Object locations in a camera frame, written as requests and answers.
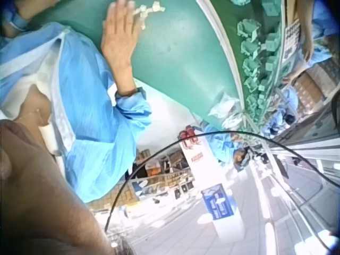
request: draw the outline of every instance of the ceiling light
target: ceiling light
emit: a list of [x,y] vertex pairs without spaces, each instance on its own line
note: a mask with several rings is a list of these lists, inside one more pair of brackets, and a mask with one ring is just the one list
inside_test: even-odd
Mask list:
[[280,195],[280,190],[277,187],[273,187],[270,189],[271,195],[276,198]]

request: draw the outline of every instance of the worker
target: worker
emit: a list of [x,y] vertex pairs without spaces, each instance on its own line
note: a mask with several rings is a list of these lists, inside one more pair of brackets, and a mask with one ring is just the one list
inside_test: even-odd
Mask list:
[[[218,131],[217,128],[205,121],[200,126],[204,133]],[[241,138],[237,134],[213,134],[206,136],[206,139],[219,162],[225,165],[233,163],[238,172],[248,165],[250,161],[248,149],[242,147]]]
[[303,71],[332,56],[339,60],[339,26],[323,0],[298,0],[297,15],[301,24],[302,44],[294,70],[283,83],[290,83]]
[[[60,34],[66,35],[57,91],[52,89],[50,77],[61,50],[59,40],[40,66],[2,77],[0,109],[3,118],[25,126],[35,141],[59,159],[56,161],[65,168],[72,189],[83,202],[90,202],[109,192],[132,165],[137,138],[150,124],[151,109],[145,92],[134,83],[131,66],[143,20],[133,23],[134,2],[121,0],[111,5],[101,45],[104,56],[88,38],[58,23],[17,36],[28,20],[42,10],[40,4],[48,7],[45,3],[55,2],[18,1],[17,6],[3,10],[8,19],[2,23],[2,36],[12,39],[2,41],[1,74],[17,67],[19,64],[13,63],[23,59],[25,53]],[[107,93],[113,84],[117,86],[115,107]]]
[[292,111],[297,110],[299,106],[299,97],[293,87],[287,88],[283,92],[286,102],[280,101],[278,108],[269,119],[267,124],[262,128],[262,133],[266,137],[274,137],[282,129],[283,124],[291,126],[295,121],[295,114]]

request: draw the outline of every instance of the wrist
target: wrist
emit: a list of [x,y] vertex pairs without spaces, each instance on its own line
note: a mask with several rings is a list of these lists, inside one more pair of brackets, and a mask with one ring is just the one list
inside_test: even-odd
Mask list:
[[132,67],[115,69],[112,70],[112,73],[120,96],[129,97],[137,92]]

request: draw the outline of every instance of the plastic bag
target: plastic bag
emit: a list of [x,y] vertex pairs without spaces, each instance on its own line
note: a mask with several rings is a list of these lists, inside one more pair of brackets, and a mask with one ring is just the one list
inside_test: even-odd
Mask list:
[[242,122],[242,116],[243,116],[242,113],[236,113],[236,114],[229,116],[223,121],[222,127],[224,129],[232,129],[232,130],[237,129],[239,127],[239,124]]
[[221,101],[210,110],[209,115],[222,119],[222,128],[236,129],[243,116],[240,100],[223,93]]
[[231,114],[240,112],[240,110],[240,100],[230,97],[227,93],[223,93],[221,101],[210,110],[208,115],[215,116],[216,118],[227,118]]

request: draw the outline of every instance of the person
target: person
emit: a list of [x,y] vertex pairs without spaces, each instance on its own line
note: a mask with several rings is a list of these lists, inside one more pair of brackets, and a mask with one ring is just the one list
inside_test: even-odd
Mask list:
[[[151,109],[131,65],[143,19],[134,21],[134,2],[112,4],[103,24],[103,54],[59,23],[20,33],[34,15],[57,2],[4,6],[0,109],[2,119],[23,125],[54,157],[87,203],[109,192],[132,165],[136,141],[150,124]],[[44,47],[48,50],[38,58]],[[115,107],[107,92],[113,84]]]
[[290,83],[306,69],[332,56],[339,57],[339,26],[323,0],[298,0],[297,15],[303,34],[294,70],[283,78]]
[[[103,51],[117,78],[116,67],[120,63],[124,64],[120,71],[124,71],[122,67],[131,69],[125,66],[130,56],[124,51],[130,52],[137,39],[137,35],[134,39],[128,35],[110,38],[115,36],[115,27],[122,28],[119,27],[120,18],[123,18],[122,26],[125,27],[134,8],[130,6],[127,13],[125,10],[125,1],[111,5],[106,19]],[[141,21],[133,24],[138,30],[140,26]],[[124,94],[132,90],[138,93],[132,84],[127,87],[124,82],[116,82],[119,92]],[[0,120],[0,147],[1,254],[134,254],[124,239],[112,247],[93,214],[63,178],[55,159],[23,123]]]
[[[200,124],[204,133],[217,132],[218,129],[203,121]],[[220,162],[234,164],[238,172],[243,170],[250,161],[248,148],[242,148],[241,138],[237,134],[213,134],[206,136],[212,153]]]
[[292,109],[298,109],[299,97],[295,89],[293,87],[287,88],[283,92],[283,96],[286,99],[286,102],[281,101],[278,104],[276,111],[261,130],[267,137],[276,136],[284,123],[291,126],[296,121]]

